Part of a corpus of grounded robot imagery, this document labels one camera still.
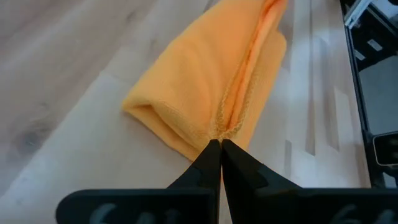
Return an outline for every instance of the towel fold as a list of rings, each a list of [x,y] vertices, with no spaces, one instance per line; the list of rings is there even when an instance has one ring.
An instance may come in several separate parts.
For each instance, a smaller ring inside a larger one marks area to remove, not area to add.
[[[190,160],[210,139],[247,149],[286,42],[287,0],[222,0],[173,40],[123,101]]]

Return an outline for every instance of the light wood surface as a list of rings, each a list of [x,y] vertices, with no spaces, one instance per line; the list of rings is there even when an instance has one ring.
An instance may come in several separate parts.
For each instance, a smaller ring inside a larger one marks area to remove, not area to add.
[[[27,16],[0,32],[7,50],[0,57],[8,58],[0,62],[0,100],[7,105],[0,120],[25,116],[20,126],[7,124],[22,143],[2,129],[2,146],[25,148],[26,130],[43,132],[35,153],[19,150],[0,163],[13,167],[1,172],[1,223],[55,223],[57,203],[74,190],[165,187],[190,165],[122,114],[120,104],[167,44],[215,2],[54,1],[35,9],[52,17]],[[290,0],[280,29],[288,51],[250,153],[302,187],[368,187],[339,2]],[[35,129],[36,120],[50,124]],[[224,193],[220,223],[231,223]]]

